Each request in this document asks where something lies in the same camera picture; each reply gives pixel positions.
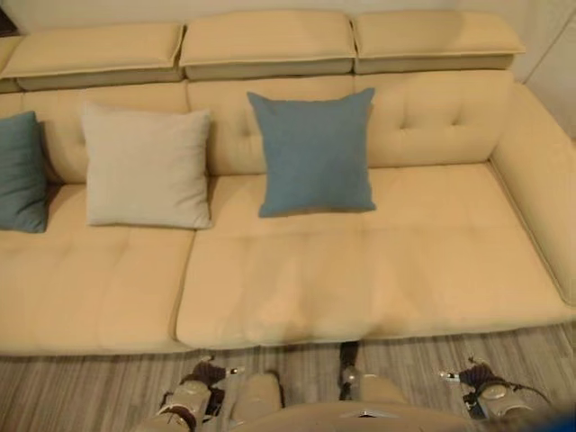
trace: wire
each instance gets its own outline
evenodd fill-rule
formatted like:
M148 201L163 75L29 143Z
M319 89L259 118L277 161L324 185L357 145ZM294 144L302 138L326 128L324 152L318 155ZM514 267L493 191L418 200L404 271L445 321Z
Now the wire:
M350 382L344 382L342 387L340 388L340 396L338 397L339 401L351 401L350 398Z
M552 403L550 402L550 400L546 397L545 394L543 394L541 391L539 391L538 389L535 389L534 387L530 387L529 385L522 385L522 384L516 384L514 382L509 382L508 384L512 385L514 388L512 389L514 392L518 391L518 390L528 390L530 392L534 392L536 393L538 396L540 396L542 399L544 399L546 401L546 403L550 406L552 406Z

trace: gray carpet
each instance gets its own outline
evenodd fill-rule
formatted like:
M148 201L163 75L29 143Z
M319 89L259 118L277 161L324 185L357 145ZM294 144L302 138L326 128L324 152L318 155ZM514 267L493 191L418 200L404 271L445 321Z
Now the gray carpet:
M474 354L513 382L543 391L556 404L576 401L573 325L515 332L364 342L357 365L386 375L418 405L466 415L464 389L437 378L458 371ZM158 408L165 391L191 372L195 351L177 355L106 357L0 357L0 431L125 432ZM209 430L223 430L238 388L253 372L275 369L287 405L338 397L338 345L289 346L214 352L215 363L244 365L225 382L222 415ZM544 404L531 393L525 399Z

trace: pillow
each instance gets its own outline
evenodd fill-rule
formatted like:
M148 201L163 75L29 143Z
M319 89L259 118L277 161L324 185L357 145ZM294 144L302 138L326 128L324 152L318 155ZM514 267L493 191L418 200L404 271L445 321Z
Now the pillow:
M248 92L268 172L260 217L375 210L366 156L373 96L367 88L332 101L273 101Z
M0 120L0 230L44 232L46 177L34 112Z
M208 111L127 111L85 103L91 225L209 228Z

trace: wall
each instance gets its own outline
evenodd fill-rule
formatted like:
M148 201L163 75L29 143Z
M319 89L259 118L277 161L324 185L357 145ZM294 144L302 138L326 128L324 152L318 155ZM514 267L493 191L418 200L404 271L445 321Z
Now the wall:
M512 69L527 82L573 137L576 0L0 0L25 32L107 23L187 21L230 10L317 8L351 14L394 9L466 9L500 14L520 35L527 53Z

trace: sofa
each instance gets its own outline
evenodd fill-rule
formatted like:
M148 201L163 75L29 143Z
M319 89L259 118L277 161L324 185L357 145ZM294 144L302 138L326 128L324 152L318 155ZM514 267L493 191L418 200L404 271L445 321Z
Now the sofa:
M0 354L168 353L573 320L576 152L474 12L254 11L0 40L0 117L35 111L46 232L0 231ZM376 211L261 219L247 92L375 88ZM213 227L86 223L84 101L211 111Z

